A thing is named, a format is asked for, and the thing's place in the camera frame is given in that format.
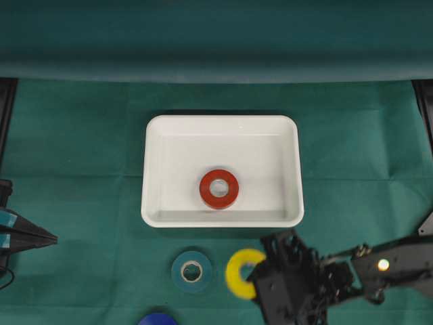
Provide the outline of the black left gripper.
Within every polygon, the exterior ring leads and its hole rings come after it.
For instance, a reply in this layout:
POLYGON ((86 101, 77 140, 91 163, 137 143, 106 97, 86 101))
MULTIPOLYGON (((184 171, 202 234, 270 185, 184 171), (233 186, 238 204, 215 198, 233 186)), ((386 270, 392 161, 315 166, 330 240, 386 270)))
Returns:
POLYGON ((10 253, 19 253, 58 243, 55 235, 35 225, 17 212, 6 208, 7 201, 12 195, 12 186, 10 180, 1 180, 1 279, 9 273, 11 281, 14 275, 7 266, 10 253))

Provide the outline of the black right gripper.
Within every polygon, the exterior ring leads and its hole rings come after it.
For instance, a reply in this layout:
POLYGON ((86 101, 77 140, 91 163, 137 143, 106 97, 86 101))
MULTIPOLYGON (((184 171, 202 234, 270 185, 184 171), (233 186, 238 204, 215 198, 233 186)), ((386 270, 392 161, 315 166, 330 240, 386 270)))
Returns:
POLYGON ((327 324, 331 306, 355 297, 347 262, 319 257, 295 230, 260 239, 266 258, 248 276, 266 324, 327 324))

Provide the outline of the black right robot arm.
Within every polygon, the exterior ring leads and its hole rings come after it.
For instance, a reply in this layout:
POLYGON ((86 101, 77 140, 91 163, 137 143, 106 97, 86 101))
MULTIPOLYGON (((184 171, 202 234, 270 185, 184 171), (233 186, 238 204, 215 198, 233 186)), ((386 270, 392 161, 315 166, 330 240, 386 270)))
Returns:
POLYGON ((320 255, 294 230, 263 237, 261 243, 265 257, 254 264, 247 283, 249 300, 266 324, 327 324, 329 308, 355 299, 380 305, 390 288, 432 296, 431 216, 414 235, 331 255, 320 255))

